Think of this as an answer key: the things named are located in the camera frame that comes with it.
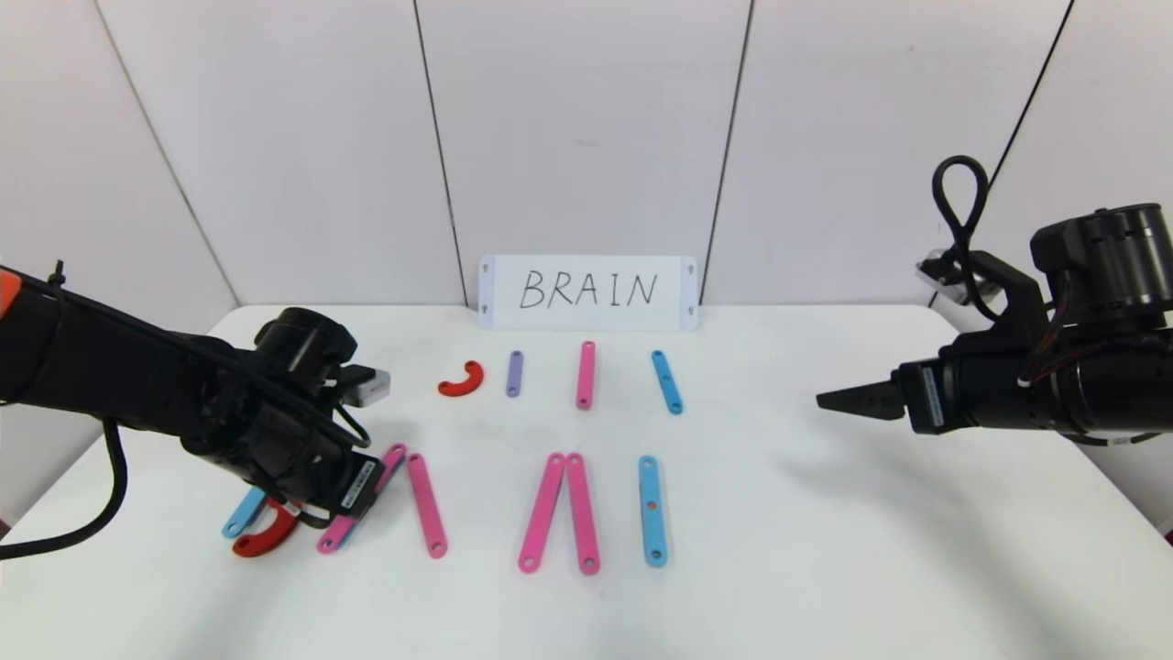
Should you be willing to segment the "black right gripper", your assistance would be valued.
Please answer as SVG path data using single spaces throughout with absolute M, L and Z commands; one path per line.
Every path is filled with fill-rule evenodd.
M 816 396 L 818 408 L 897 421 L 908 413 L 915 433 L 960 429 L 1055 429 L 1053 397 L 1045 386 L 1018 385 L 1022 356 L 984 354 L 933 358 L 901 365 L 893 379 Z

